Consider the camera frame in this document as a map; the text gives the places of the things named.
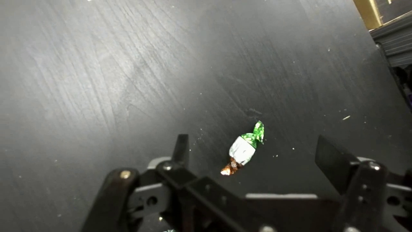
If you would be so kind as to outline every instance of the bolt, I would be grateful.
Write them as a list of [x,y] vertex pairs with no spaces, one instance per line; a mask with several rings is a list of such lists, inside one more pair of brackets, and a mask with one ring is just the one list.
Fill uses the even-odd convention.
[[374,162],[370,163],[370,168],[371,168],[374,172],[380,172],[380,171],[383,169],[380,164],[374,163]]
[[259,232],[276,232],[276,230],[271,226],[263,226],[261,227]]
[[344,232],[361,232],[361,231],[356,227],[347,227]]
[[165,163],[165,164],[164,164],[164,169],[165,169],[165,171],[172,171],[172,164]]
[[123,171],[123,172],[120,173],[120,178],[123,178],[123,180],[129,180],[130,176],[132,176],[130,171]]
[[364,196],[358,196],[358,202],[360,203],[365,203],[365,198]]
[[222,202],[222,205],[227,205],[228,198],[227,198],[227,196],[222,196],[222,198],[221,198],[221,202]]

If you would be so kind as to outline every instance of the scratch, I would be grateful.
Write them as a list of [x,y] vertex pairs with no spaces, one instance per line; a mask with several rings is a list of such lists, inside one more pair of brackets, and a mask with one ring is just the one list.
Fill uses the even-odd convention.
[[351,115],[348,115],[347,118],[344,118],[343,122],[347,122],[347,120],[349,120],[349,119],[351,119]]
[[255,114],[258,114],[258,115],[262,115],[262,113],[261,111],[258,111],[258,110],[255,110],[255,109],[249,109],[252,113],[255,113]]

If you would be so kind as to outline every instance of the black metal part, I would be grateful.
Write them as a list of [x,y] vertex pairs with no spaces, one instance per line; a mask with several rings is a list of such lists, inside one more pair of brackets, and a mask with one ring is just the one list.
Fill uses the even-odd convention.
[[134,231],[152,213],[160,213],[182,232],[249,232],[263,229],[374,232],[382,229],[384,209],[391,212],[391,221],[398,226],[389,227],[389,231],[411,227],[412,189],[406,186],[410,173],[401,177],[389,175],[376,162],[361,163],[322,137],[316,162],[344,194],[340,207],[315,194],[246,195],[246,199],[239,199],[213,180],[197,178],[187,171],[187,151],[188,137],[179,136],[173,159],[159,164],[155,171],[142,177],[132,169],[127,173],[125,169],[112,172],[83,232]]
[[83,232],[128,232],[139,226],[129,221],[127,203],[130,193],[139,185],[139,173],[134,169],[112,171],[105,180],[97,200],[83,227]]
[[334,187],[343,195],[349,187],[351,178],[356,173],[360,160],[344,149],[340,149],[326,138],[320,137],[316,153],[316,164]]
[[405,175],[403,185],[412,189],[412,169],[409,169]]
[[391,184],[387,186],[385,214],[389,231],[412,231],[412,189]]
[[170,205],[170,198],[172,191],[163,184],[138,187],[129,198],[129,214],[141,220],[150,214],[165,212]]
[[357,169],[336,218],[335,230],[358,229],[376,232],[382,227],[388,171],[375,162]]

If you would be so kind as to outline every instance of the dark gray surface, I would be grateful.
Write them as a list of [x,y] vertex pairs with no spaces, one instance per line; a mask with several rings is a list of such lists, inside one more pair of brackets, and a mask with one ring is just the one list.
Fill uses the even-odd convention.
[[320,135],[412,164],[411,113],[349,0],[2,0],[0,24],[0,231],[78,231],[107,172],[179,133],[217,177],[257,119],[270,142],[231,190],[335,196]]

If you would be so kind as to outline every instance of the candy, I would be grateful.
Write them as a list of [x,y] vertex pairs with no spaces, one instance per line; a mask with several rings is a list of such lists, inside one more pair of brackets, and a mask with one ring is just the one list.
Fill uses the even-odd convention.
[[255,155],[258,144],[263,144],[264,124],[258,122],[253,133],[240,136],[230,149],[231,163],[221,172],[222,176],[233,176]]

